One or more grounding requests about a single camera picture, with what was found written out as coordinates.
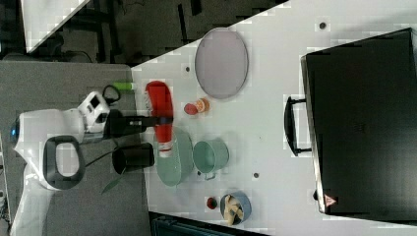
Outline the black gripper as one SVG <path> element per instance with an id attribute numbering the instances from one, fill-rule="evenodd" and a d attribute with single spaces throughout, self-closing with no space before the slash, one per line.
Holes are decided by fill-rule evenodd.
<path id="1" fill-rule="evenodd" d="M 106 119 L 103 137 L 120 138 L 144 132 L 148 127 L 170 125 L 172 117 L 125 116 L 122 112 L 112 109 Z"/>

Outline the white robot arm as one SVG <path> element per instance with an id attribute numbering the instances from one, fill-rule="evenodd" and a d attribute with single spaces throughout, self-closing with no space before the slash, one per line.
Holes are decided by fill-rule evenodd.
<path id="1" fill-rule="evenodd" d="M 81 145 L 138 134 L 173 123 L 170 115 L 125 116 L 116 109 L 85 115 L 81 110 L 24 112 L 11 129 L 13 150 L 26 162 L 24 189 L 11 236 L 42 236 L 51 198 L 82 182 Z"/>

